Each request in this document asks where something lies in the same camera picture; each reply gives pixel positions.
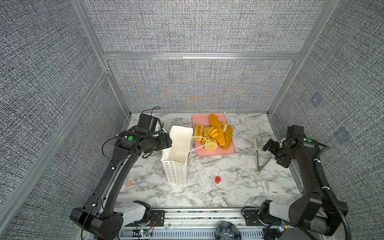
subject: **floor vent grille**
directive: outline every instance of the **floor vent grille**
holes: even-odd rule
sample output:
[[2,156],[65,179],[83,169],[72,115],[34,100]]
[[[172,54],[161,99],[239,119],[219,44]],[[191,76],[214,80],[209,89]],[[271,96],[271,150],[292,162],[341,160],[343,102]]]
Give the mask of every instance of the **floor vent grille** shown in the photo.
[[[242,239],[262,239],[262,228],[239,229]],[[138,239],[137,233],[131,229],[123,229],[120,232],[120,239]],[[140,237],[140,239],[215,239],[215,229],[155,229],[151,237]]]

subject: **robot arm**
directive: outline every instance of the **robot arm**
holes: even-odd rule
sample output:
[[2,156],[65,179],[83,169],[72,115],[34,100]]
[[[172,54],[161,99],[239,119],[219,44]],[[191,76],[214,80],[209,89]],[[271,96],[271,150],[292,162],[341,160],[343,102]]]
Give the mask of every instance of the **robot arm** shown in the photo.
[[304,135],[301,126],[290,126],[287,129],[286,140],[282,146],[269,140],[263,151],[270,151],[276,162],[287,168],[291,159],[297,160],[303,180],[304,194],[291,205],[274,203],[266,200],[262,203],[259,213],[260,220],[271,224],[280,219],[288,221],[294,227],[304,228],[320,234],[331,236],[340,223],[345,221],[348,213],[345,202],[337,200],[330,189],[319,156],[327,146]]
[[[160,126],[159,131],[156,131],[157,125]],[[114,212],[116,198],[129,170],[143,152],[146,154],[143,158],[147,158],[153,151],[171,146],[172,140],[168,133],[162,131],[160,120],[140,114],[138,125],[118,135],[111,164],[83,207],[72,210],[70,219],[82,229],[106,240],[114,239],[126,221],[148,222],[151,212],[149,204],[135,201],[124,209],[128,214],[123,215]]]

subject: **paper sheet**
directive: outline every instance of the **paper sheet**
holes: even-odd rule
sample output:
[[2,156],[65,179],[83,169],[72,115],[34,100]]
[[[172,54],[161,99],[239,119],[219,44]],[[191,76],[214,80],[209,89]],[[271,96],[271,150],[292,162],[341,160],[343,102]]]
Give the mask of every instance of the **paper sheet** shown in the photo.
[[285,195],[281,182],[262,181],[266,195]]

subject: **bread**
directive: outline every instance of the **bread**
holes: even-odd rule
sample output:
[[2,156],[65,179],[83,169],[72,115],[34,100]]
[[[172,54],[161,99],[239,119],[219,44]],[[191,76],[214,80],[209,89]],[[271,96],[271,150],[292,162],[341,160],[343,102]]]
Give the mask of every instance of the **bread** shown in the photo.
[[228,127],[227,123],[226,122],[221,122],[220,126],[221,126],[221,129],[223,130],[223,133],[224,133],[227,130],[227,127]]
[[204,145],[205,142],[206,142],[206,140],[205,140],[205,139],[202,139],[202,140],[201,140],[201,145]]
[[207,129],[207,132],[208,132],[209,136],[211,136],[213,138],[216,138],[219,136],[219,132],[218,132],[218,129],[216,127],[209,127]]
[[217,141],[214,138],[207,138],[207,144],[204,148],[208,151],[214,151],[218,148]]
[[193,132],[193,136],[196,142],[200,142],[203,139],[201,138],[201,136],[203,136],[203,129],[204,129],[203,125],[196,124],[195,130]]
[[233,128],[231,125],[227,127],[227,131],[224,133],[225,145],[221,146],[223,150],[227,150],[232,142]]
[[211,137],[211,136],[209,135],[208,131],[207,131],[207,129],[208,129],[209,127],[210,127],[210,126],[206,126],[206,127],[204,127],[204,129],[203,129],[203,137],[205,137],[205,138],[209,138],[209,137]]
[[217,120],[217,117],[214,114],[211,114],[209,116],[209,121],[211,123],[211,126],[217,128],[218,130],[219,135],[216,137],[217,143],[220,146],[224,146],[225,145],[224,133],[223,133],[223,129],[221,129],[221,125],[219,121]]

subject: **bread roll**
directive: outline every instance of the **bread roll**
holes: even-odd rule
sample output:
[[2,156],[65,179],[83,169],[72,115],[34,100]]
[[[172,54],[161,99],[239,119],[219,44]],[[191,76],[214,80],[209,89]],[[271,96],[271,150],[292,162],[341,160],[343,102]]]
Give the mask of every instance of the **bread roll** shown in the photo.
[[197,124],[195,126],[193,136],[196,142],[200,142],[202,140],[201,136],[203,136],[203,129],[204,129],[204,126],[201,124]]
[[219,133],[218,133],[218,129],[216,127],[209,127],[207,129],[207,132],[208,134],[213,137],[213,138],[216,138],[218,137]]
[[217,141],[214,138],[207,138],[207,144],[204,148],[208,151],[214,151],[218,148]]
[[209,133],[208,133],[208,128],[209,128],[210,126],[206,126],[206,127],[204,127],[204,129],[203,129],[203,137],[205,137],[205,138],[210,138],[211,136],[209,135]]
[[223,130],[223,133],[224,133],[227,130],[227,127],[228,127],[227,123],[226,122],[221,122],[220,126],[221,126],[221,129]]

